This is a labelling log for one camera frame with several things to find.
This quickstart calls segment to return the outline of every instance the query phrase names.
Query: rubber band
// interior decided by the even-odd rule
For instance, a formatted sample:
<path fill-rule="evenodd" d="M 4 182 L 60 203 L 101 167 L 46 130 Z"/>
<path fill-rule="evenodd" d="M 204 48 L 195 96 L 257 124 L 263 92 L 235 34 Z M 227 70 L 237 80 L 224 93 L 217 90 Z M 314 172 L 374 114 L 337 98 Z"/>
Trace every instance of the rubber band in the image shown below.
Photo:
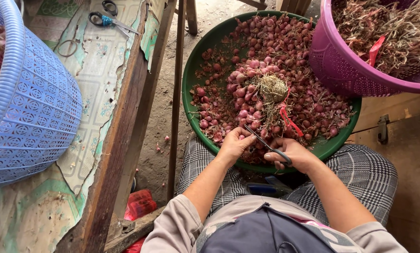
<path fill-rule="evenodd" d="M 280 116 L 282 117 L 283 121 L 285 122 L 285 126 L 288 126 L 288 122 L 286 121 L 286 119 L 288 119 L 288 121 L 290 121 L 289 125 L 291 125 L 292 127 L 294 127 L 294 129 L 296 129 L 297 134 L 299 135 L 299 137 L 303 136 L 302 131 L 299 129 L 299 127 L 288 117 L 287 113 L 286 113 L 286 99 L 288 98 L 288 96 L 290 95 L 290 89 L 288 89 L 288 94 L 286 94 L 286 98 L 283 100 L 283 106 L 282 108 L 280 108 Z"/>
<path fill-rule="evenodd" d="M 108 25 L 110 25 L 111 23 L 112 23 L 112 19 L 111 18 L 109 18 L 109 17 L 107 17 L 107 16 L 104 16 L 104 15 L 102 15 L 102 25 L 103 26 L 108 26 Z"/>
<path fill-rule="evenodd" d="M 381 36 L 377 42 L 369 50 L 369 65 L 374 67 L 376 64 L 377 53 L 379 52 L 382 43 L 385 41 L 385 36 Z"/>
<path fill-rule="evenodd" d="M 74 43 L 74 45 L 76 45 L 76 48 L 74 49 L 74 51 L 72 51 L 72 53 L 71 54 L 69 54 L 69 55 L 62 55 L 61 53 L 60 53 L 60 48 L 61 48 L 61 46 L 64 44 L 64 43 L 66 43 L 66 42 L 73 42 Z M 73 40 L 66 40 L 66 41 L 64 41 L 64 42 L 62 42 L 62 43 L 60 43 L 60 45 L 59 45 L 59 47 L 57 48 L 57 53 L 59 54 L 59 55 L 62 55 L 63 57 L 70 57 L 71 55 L 73 55 L 75 52 L 77 51 L 77 42 L 75 42 L 75 41 L 73 41 Z"/>

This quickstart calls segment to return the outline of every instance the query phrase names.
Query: checkered pants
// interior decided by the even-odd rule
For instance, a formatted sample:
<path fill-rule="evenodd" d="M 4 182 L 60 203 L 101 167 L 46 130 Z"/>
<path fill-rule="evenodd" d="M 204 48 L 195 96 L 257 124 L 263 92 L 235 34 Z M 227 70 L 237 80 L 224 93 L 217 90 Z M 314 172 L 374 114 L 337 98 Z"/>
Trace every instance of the checkered pants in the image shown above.
<path fill-rule="evenodd" d="M 215 155 L 193 134 L 185 147 L 177 194 L 182 194 L 214 158 Z M 343 145 L 325 161 L 325 164 L 377 221 L 385 226 L 398 186 L 398 175 L 393 164 L 363 145 Z M 209 216 L 235 198 L 248 194 L 246 181 L 233 167 L 230 168 L 216 193 Z M 281 199 L 302 206 L 323 224 L 329 225 L 321 200 L 311 181 L 297 187 Z"/>

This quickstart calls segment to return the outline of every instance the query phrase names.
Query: scissors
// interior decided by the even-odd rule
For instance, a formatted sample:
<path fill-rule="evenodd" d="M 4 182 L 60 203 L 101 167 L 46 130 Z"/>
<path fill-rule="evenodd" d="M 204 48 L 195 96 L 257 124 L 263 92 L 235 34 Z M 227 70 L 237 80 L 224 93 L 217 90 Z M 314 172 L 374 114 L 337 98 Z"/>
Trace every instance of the scissors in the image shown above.
<path fill-rule="evenodd" d="M 93 25 L 95 25 L 95 26 L 108 26 L 108 25 L 113 23 L 113 24 L 117 25 L 117 27 L 129 37 L 130 37 L 129 32 L 126 31 L 125 29 L 140 35 L 140 33 L 137 32 L 137 30 L 135 30 L 132 27 L 127 26 L 124 23 L 122 23 L 121 21 L 117 20 L 118 7 L 113 1 L 104 0 L 104 1 L 102 1 L 102 6 L 104 7 L 104 10 L 106 12 L 108 12 L 109 14 L 112 15 L 113 18 L 111 19 L 107 16 L 104 16 L 99 11 L 92 11 L 88 15 L 88 20 L 90 20 L 90 22 Z"/>
<path fill-rule="evenodd" d="M 271 148 L 268 144 L 266 144 L 266 142 L 262 138 L 260 138 L 260 136 L 258 134 L 256 134 L 250 127 L 248 127 L 247 124 L 245 124 L 244 127 L 246 128 L 247 131 L 251 132 L 251 134 L 255 135 L 257 137 L 257 139 L 263 145 L 265 145 L 265 147 L 267 147 L 270 151 L 278 153 L 281 157 L 283 157 L 286 162 L 280 162 L 281 164 L 283 164 L 285 167 L 292 167 L 291 159 L 285 153 L 283 153 L 282 151 L 280 151 L 278 149 Z"/>

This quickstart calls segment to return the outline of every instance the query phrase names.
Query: green plastic basin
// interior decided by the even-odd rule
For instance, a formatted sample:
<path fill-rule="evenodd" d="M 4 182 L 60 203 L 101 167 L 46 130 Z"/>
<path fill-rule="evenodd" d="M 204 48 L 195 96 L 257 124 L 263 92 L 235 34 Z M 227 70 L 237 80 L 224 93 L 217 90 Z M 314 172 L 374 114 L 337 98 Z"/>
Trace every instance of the green plastic basin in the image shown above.
<path fill-rule="evenodd" d="M 219 147 L 213 143 L 212 140 L 208 139 L 204 133 L 202 133 L 199 127 L 199 118 L 196 118 L 196 112 L 198 108 L 196 106 L 192 106 L 190 102 L 192 101 L 192 95 L 190 94 L 190 90 L 196 84 L 200 84 L 201 86 L 205 85 L 206 78 L 198 79 L 195 76 L 196 70 L 202 70 L 199 66 L 200 64 L 204 64 L 204 60 L 201 57 L 201 54 L 206 51 L 208 48 L 222 48 L 221 40 L 224 36 L 229 37 L 229 33 L 235 30 L 237 26 L 237 22 L 235 18 L 238 18 L 240 21 L 247 21 L 252 16 L 259 14 L 262 17 L 266 17 L 268 14 L 269 16 L 277 16 L 280 17 L 283 12 L 280 11 L 255 11 L 255 12 L 248 12 L 220 23 L 219 25 L 215 26 L 211 29 L 205 36 L 196 44 L 193 51 L 191 52 L 187 64 L 185 65 L 184 69 L 184 77 L 182 79 L 182 101 L 184 103 L 184 110 L 187 116 L 188 121 L 196 135 L 202 142 L 209 148 L 210 151 L 213 153 L 218 153 Z M 304 20 L 305 22 L 309 22 L 308 19 L 303 18 L 298 15 L 288 14 L 290 18 L 296 17 L 299 20 Z M 246 55 L 248 49 L 241 49 L 240 50 L 240 58 Z M 226 87 L 226 82 L 222 78 L 222 80 L 217 83 L 220 87 Z M 336 137 L 330 138 L 329 140 L 325 140 L 322 136 L 318 139 L 315 139 L 314 142 L 316 143 L 313 145 L 313 150 L 311 152 L 315 154 L 319 159 L 324 160 L 334 154 L 348 139 L 349 135 L 352 133 L 355 124 L 357 123 L 358 116 L 360 114 L 361 108 L 361 98 L 355 98 L 351 101 L 350 105 L 353 107 L 353 111 L 356 112 L 350 119 L 349 125 L 347 128 L 343 128 L 339 131 L 339 134 Z M 262 173 L 288 173 L 295 171 L 294 168 L 286 168 L 285 170 L 279 170 L 274 167 L 272 164 L 248 164 L 243 162 L 241 159 L 237 161 L 235 164 L 237 167 L 247 170 L 253 170 Z"/>

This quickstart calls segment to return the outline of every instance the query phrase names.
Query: concrete floor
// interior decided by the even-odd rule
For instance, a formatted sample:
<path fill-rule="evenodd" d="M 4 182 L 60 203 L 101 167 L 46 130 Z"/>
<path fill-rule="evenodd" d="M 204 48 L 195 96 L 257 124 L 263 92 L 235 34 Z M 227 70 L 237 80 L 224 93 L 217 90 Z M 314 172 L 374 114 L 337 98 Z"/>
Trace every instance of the concrete floor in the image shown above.
<path fill-rule="evenodd" d="M 267 9 L 275 9 L 275 0 L 266 0 Z M 321 0 L 314 0 L 307 11 L 306 17 L 313 17 L 316 21 L 320 15 Z M 197 18 L 199 33 L 191 36 L 185 32 L 184 40 L 184 63 L 185 66 L 188 56 L 196 43 L 213 27 L 224 20 L 230 19 L 235 15 L 255 11 L 256 8 L 236 0 L 206 1 L 196 0 Z M 169 143 L 165 142 L 165 136 L 170 135 L 171 130 L 171 110 L 170 101 L 172 100 L 174 87 L 174 66 L 177 36 L 177 15 L 174 15 L 171 31 L 169 32 L 165 55 L 162 62 L 159 81 L 157 84 L 156 95 L 151 110 L 151 117 L 147 126 L 143 149 L 140 154 L 138 164 L 139 171 L 136 174 L 137 190 L 150 189 L 153 199 L 159 207 L 166 204 L 166 184 L 168 177 Z M 180 171 L 185 143 L 191 135 L 192 129 L 185 117 L 183 108 L 180 111 L 179 119 L 179 141 L 178 156 L 176 163 L 176 184 L 179 181 Z M 156 144 L 164 152 L 156 151 Z"/>

